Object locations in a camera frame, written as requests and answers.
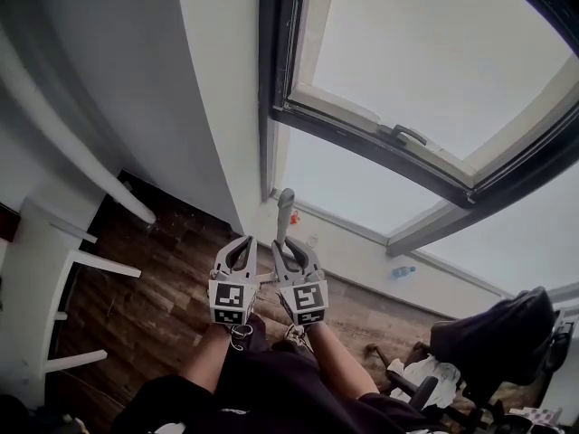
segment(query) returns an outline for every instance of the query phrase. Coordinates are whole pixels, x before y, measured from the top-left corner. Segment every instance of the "open window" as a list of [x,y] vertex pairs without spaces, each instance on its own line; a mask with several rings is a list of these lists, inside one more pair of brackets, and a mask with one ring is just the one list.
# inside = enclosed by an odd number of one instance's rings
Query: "open window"
[[264,197],[392,255],[501,211],[579,158],[578,23],[579,0],[261,0]]

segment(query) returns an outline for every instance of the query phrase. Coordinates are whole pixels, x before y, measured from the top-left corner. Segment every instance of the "black chair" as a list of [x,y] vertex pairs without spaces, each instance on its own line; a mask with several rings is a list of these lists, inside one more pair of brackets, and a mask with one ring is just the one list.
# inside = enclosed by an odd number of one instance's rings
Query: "black chair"
[[[477,427],[487,427],[481,422],[484,410],[490,411],[493,420],[499,420],[504,416],[502,403],[491,405],[489,400],[501,383],[529,385],[541,372],[548,376],[565,361],[574,324],[562,323],[554,330],[556,318],[545,289],[535,288],[502,300],[476,316],[435,324],[431,345],[418,343],[414,353],[422,353],[422,358],[431,354],[439,362],[456,366],[461,381],[466,383],[462,394],[474,402],[475,409],[468,415],[452,407],[429,407],[424,412],[437,418],[446,413],[464,426],[467,434]],[[369,346],[373,349],[387,367],[390,363],[385,355],[375,345]],[[386,375],[394,387],[415,394],[415,386],[402,376],[388,371]]]

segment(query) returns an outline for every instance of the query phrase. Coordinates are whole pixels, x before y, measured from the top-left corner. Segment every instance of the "person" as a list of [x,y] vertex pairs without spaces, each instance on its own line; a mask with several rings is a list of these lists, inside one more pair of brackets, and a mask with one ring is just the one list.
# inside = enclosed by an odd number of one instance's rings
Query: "person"
[[248,324],[247,334],[209,325],[182,371],[145,383],[111,433],[447,431],[380,394],[326,323],[308,326],[311,350],[299,327],[268,349],[264,322]]

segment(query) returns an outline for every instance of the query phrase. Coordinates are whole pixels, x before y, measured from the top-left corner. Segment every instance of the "window handle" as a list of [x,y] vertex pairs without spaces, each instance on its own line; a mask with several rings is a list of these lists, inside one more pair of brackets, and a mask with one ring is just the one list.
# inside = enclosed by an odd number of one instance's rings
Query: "window handle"
[[390,132],[390,135],[394,138],[396,138],[400,134],[406,134],[407,136],[412,137],[418,142],[422,143],[424,146],[426,146],[426,144],[428,143],[428,140],[424,138],[422,135],[420,135],[418,132],[414,132],[410,128],[401,125],[396,125],[392,129],[392,132]]

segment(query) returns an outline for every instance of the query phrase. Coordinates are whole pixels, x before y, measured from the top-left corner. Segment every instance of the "white cloth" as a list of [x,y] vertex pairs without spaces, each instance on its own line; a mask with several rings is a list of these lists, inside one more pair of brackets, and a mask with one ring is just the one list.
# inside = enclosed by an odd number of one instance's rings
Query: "white cloth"
[[[438,380],[436,388],[434,388],[424,407],[436,405],[444,409],[454,401],[456,384],[459,382],[460,372],[458,368],[451,363],[441,363],[431,355],[425,360],[409,364],[406,368],[404,368],[403,363],[399,359],[396,359],[390,363],[388,370],[400,374],[416,386],[420,386],[427,376],[434,376]],[[410,400],[410,396],[400,389],[394,389],[390,397],[401,401]]]

